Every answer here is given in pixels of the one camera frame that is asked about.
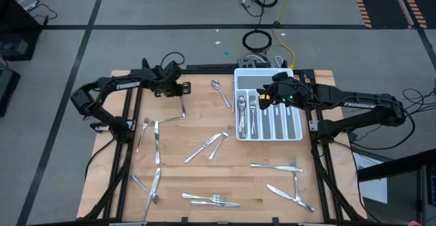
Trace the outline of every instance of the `yellow cable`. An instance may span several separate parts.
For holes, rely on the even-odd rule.
[[[283,4],[283,6],[281,7],[281,11],[280,11],[280,17],[279,17],[279,19],[277,20],[277,21],[279,21],[280,22],[280,20],[281,20],[281,17],[283,16],[283,11],[285,10],[285,8],[286,8],[286,4],[287,4],[287,0],[285,0],[285,3]],[[275,37],[275,39],[281,44],[281,46],[283,46],[284,48],[286,48],[286,50],[288,50],[290,53],[291,53],[291,55],[292,55],[292,63],[291,63],[291,65],[289,65],[289,68],[290,69],[293,69],[293,68],[295,68],[295,53],[294,53],[294,51],[289,47],[289,46],[286,46],[278,37],[277,37],[277,35],[275,34],[275,29],[274,28],[272,28],[272,32],[274,33],[274,37]]]

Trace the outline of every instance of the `white paper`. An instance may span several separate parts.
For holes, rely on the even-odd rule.
[[[356,152],[353,152],[353,155],[356,159],[358,170],[383,163],[376,159],[359,155]],[[360,182],[359,185],[360,193],[363,197],[385,204],[388,203],[388,181],[386,178]]]

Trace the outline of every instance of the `silverware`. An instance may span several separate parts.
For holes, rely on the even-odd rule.
[[[254,112],[256,111],[256,98],[250,101],[250,110],[251,110],[251,134],[256,135],[255,130],[255,121],[254,121]]]
[[[221,96],[223,97],[223,99],[224,99],[225,104],[227,105],[227,107],[231,108],[232,106],[230,106],[229,101],[227,101],[227,99],[225,98],[223,92],[221,92],[221,86],[219,85],[219,82],[218,82],[217,79],[213,79],[213,80],[212,80],[212,87],[213,87],[215,90],[218,90],[218,91],[219,91],[219,94],[221,94]]]
[[[219,141],[218,145],[213,149],[212,154],[209,157],[209,160],[212,161],[213,157],[217,154],[219,145],[229,136],[230,132],[232,132],[232,127],[227,125],[227,127],[223,131],[223,135],[221,136],[221,140]]]
[[[211,145],[217,138],[221,136],[220,133],[215,134],[213,137],[209,138],[195,153],[193,153],[188,159],[186,159],[185,163],[190,162],[196,155],[198,155],[199,152],[207,148],[209,145]]]
[[[130,175],[130,178],[135,181],[142,189],[144,189],[149,196],[151,196],[153,202],[155,202],[155,204],[159,203],[159,196],[156,195],[156,193],[151,193],[134,175]]]
[[[240,204],[234,202],[207,202],[207,201],[191,201],[191,206],[221,206],[226,208],[239,208]]]
[[[149,212],[151,200],[153,198],[152,194],[156,193],[157,185],[159,184],[159,179],[160,178],[161,178],[161,168],[158,167],[156,169],[156,175],[155,175],[155,179],[153,180],[153,185],[151,185],[151,190],[150,190],[150,193],[149,193],[149,198],[147,199],[147,204],[145,206],[144,214],[142,215],[142,218],[141,218],[142,222],[145,222],[145,216],[147,215],[147,212]]]
[[[262,164],[252,163],[250,167],[274,168],[274,169],[289,171],[289,172],[302,172],[301,168],[288,166],[288,165],[262,165]]]
[[[232,112],[234,112],[234,79],[232,80]]]
[[[161,163],[161,153],[159,151],[159,121],[155,120],[155,140],[156,140],[156,164]]]
[[[139,138],[138,148],[136,149],[136,152],[139,152],[139,149],[141,148],[142,137],[144,136],[145,129],[148,127],[148,125],[149,125],[149,119],[146,117],[144,118],[144,122],[142,124],[142,133],[141,133],[141,137]]]
[[[268,189],[270,189],[272,192],[276,193],[277,195],[282,196],[282,197],[285,198],[285,199],[288,199],[288,200],[290,200],[290,201],[293,201],[293,202],[297,203],[299,206],[301,206],[302,208],[308,210],[309,212],[315,212],[315,208],[313,208],[313,207],[311,207],[311,206],[309,206],[309,205],[306,205],[306,204],[302,203],[301,201],[297,201],[296,199],[292,198],[290,195],[284,193],[284,192],[281,191],[280,189],[275,188],[275,187],[273,187],[273,186],[271,186],[271,185],[269,185],[269,184],[267,184],[266,186],[267,186]]]
[[[190,195],[190,194],[183,193],[182,199],[208,199],[211,202],[215,202],[215,203],[225,202],[225,197],[221,195],[212,195],[210,197],[205,197],[205,196],[197,196],[197,195]]]
[[[181,119],[185,118],[188,115],[188,113],[186,112],[185,106],[183,105],[183,98],[182,98],[182,96],[180,96],[180,101],[182,103],[182,116],[174,117],[174,118],[168,118],[168,119],[165,119],[165,120],[160,120],[159,121],[160,123],[166,122],[166,121],[170,121],[170,120],[181,120]]]
[[[240,118],[239,118],[239,133],[243,135],[243,138],[245,138],[245,98],[244,96],[240,96],[238,100],[238,108],[240,112]]]
[[[293,167],[297,166],[297,158],[296,157],[292,157],[291,161],[289,162],[289,164]],[[300,197],[300,192],[298,192],[298,182],[297,182],[297,173],[292,171],[293,175],[294,175],[294,184],[295,184],[295,199],[297,201],[301,201],[301,197]]]

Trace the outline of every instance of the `cutlery tray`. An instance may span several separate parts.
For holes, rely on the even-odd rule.
[[[296,141],[302,139],[300,114],[297,108],[284,104],[259,109],[257,88],[273,82],[272,76],[279,72],[294,76],[291,69],[235,69],[234,103],[236,138],[241,141]],[[239,108],[239,99],[244,97],[245,109]],[[245,124],[240,127],[241,114]]]

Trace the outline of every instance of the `butter knife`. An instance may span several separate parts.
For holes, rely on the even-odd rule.
[[[304,203],[302,203],[301,201],[297,201],[296,199],[294,199],[293,197],[291,197],[290,195],[288,195],[287,193],[281,191],[280,189],[273,187],[269,184],[266,185],[268,187],[268,189],[270,189],[272,192],[276,193],[277,195],[282,196],[285,199],[288,199],[290,201],[295,202],[296,204],[298,204],[299,206],[301,206],[302,208],[308,210],[309,212],[315,212],[315,209],[309,205],[306,205]]]
[[[149,198],[147,199],[147,205],[145,206],[144,214],[142,215],[142,218],[141,218],[142,222],[145,222],[145,216],[147,215],[147,212],[149,212],[151,200],[153,199],[153,194],[156,193],[157,185],[159,184],[160,178],[161,178],[161,168],[158,167],[156,170],[155,179],[153,180],[153,185],[151,185]]]
[[[239,208],[240,204],[234,202],[207,202],[207,201],[191,201],[191,206],[221,206],[226,208]]]
[[[293,167],[289,165],[262,165],[262,164],[252,163],[250,167],[274,168],[274,169],[289,171],[289,172],[302,172],[301,168]]]
[[[202,150],[204,150],[205,148],[207,148],[209,145],[211,145],[217,138],[219,138],[219,136],[221,136],[220,133],[215,134],[213,137],[209,138],[209,140],[207,140],[201,147],[200,149],[198,149],[195,153],[193,153],[190,157],[188,157],[188,159],[186,159],[185,163],[188,163],[190,161],[192,161],[192,159],[198,155],[199,152],[201,152]]]
[[[159,121],[155,121],[155,140],[156,140],[156,164],[161,163],[161,153],[159,151]]]

